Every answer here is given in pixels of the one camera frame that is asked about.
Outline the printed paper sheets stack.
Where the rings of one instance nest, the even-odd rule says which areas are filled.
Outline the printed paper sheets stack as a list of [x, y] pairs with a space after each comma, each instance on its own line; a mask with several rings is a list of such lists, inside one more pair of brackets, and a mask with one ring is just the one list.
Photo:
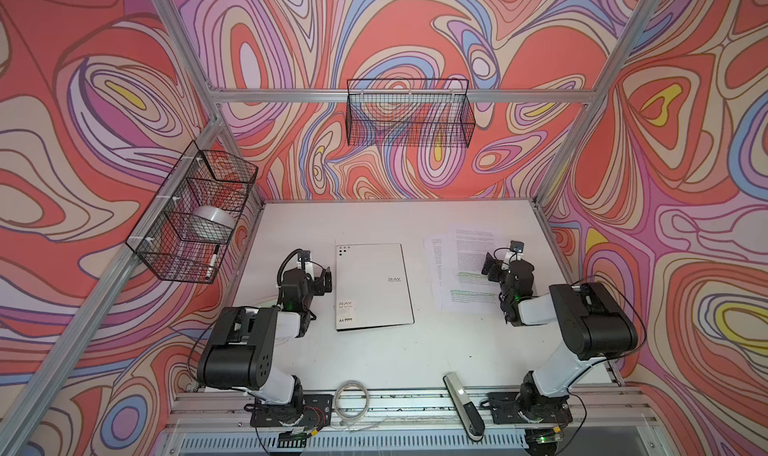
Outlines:
[[484, 230], [456, 228], [423, 240], [431, 292], [442, 312], [493, 314], [500, 284], [488, 279], [485, 264], [504, 260], [511, 242]]

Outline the white and black file folder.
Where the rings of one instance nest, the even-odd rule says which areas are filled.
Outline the white and black file folder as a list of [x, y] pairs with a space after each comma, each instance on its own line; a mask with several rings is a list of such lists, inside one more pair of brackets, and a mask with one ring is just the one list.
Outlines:
[[399, 243], [338, 245], [334, 292], [338, 331], [415, 322], [403, 249]]

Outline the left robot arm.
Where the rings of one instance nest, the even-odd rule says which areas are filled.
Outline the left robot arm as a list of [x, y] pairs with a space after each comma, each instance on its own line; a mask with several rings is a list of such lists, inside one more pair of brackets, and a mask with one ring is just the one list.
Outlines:
[[312, 302], [332, 290], [330, 270], [307, 249], [286, 256], [276, 274], [276, 302], [268, 307], [224, 308], [210, 330], [195, 378], [204, 388], [240, 391], [254, 423], [314, 425], [325, 417], [305, 402], [300, 378], [278, 369], [278, 342], [302, 338], [317, 319]]

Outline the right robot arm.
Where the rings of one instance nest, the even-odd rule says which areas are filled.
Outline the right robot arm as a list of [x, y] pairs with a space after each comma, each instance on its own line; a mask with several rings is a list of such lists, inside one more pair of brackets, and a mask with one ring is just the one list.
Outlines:
[[505, 322], [515, 327], [555, 323], [562, 342], [550, 357], [523, 378], [517, 392], [493, 392], [485, 401], [496, 424], [560, 424], [573, 421], [571, 387], [592, 367], [635, 350], [634, 323], [598, 282], [554, 284], [533, 293], [534, 266], [512, 249], [497, 258], [488, 252], [481, 269], [500, 285]]

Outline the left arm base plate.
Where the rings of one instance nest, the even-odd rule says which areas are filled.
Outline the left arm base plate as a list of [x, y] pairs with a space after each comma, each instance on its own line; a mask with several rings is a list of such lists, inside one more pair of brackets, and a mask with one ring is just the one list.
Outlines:
[[322, 429], [331, 423], [333, 396], [295, 396], [286, 405], [267, 405], [256, 399], [247, 403], [244, 410], [250, 414], [250, 425], [254, 428]]

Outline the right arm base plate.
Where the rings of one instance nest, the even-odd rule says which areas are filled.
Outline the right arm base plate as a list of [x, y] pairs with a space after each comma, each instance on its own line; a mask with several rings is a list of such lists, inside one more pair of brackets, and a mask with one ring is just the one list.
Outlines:
[[490, 392], [482, 406], [489, 409], [495, 424], [551, 424], [567, 426], [573, 421], [567, 397], [550, 398], [519, 392]]

